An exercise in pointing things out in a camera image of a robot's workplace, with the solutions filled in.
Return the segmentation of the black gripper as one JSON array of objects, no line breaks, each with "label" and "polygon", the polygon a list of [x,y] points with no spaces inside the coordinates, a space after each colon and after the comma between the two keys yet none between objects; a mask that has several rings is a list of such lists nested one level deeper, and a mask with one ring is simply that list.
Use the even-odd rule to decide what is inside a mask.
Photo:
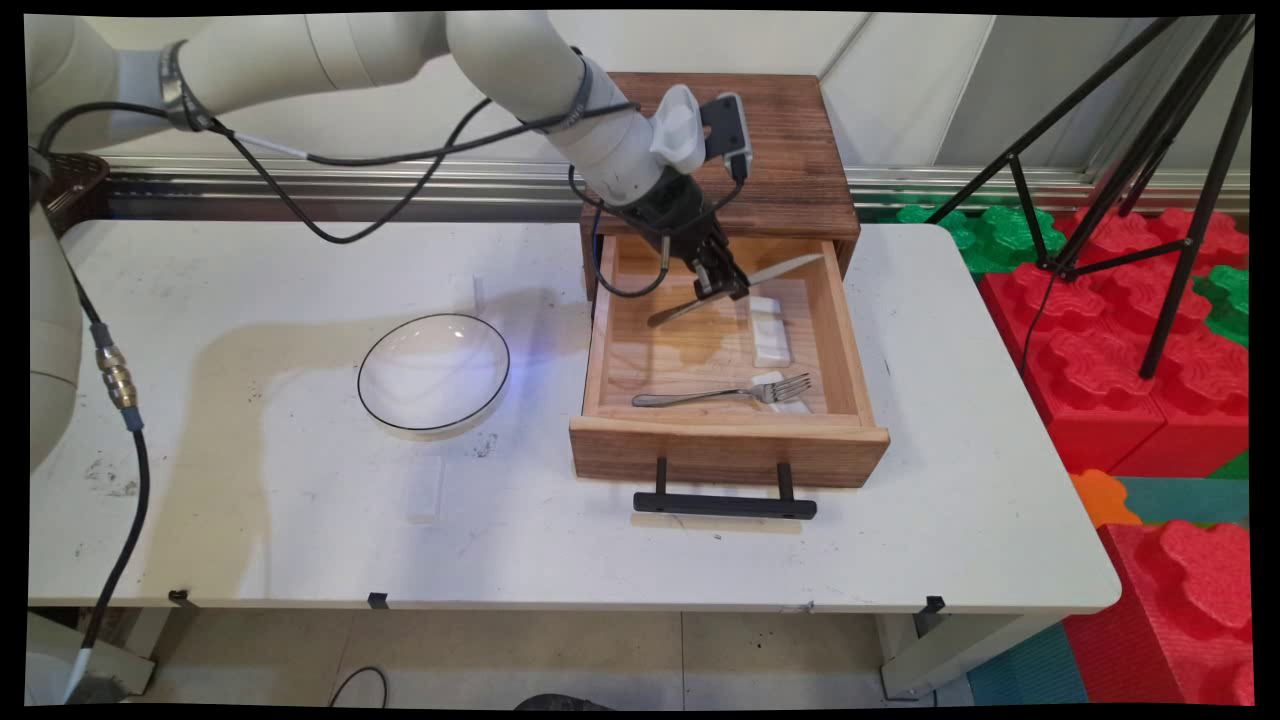
[{"label": "black gripper", "polygon": [[712,204],[691,176],[660,174],[639,200],[623,205],[623,218],[648,236],[669,240],[669,255],[687,264],[695,275],[698,300],[718,293],[730,300],[749,295],[750,281],[735,261]]}]

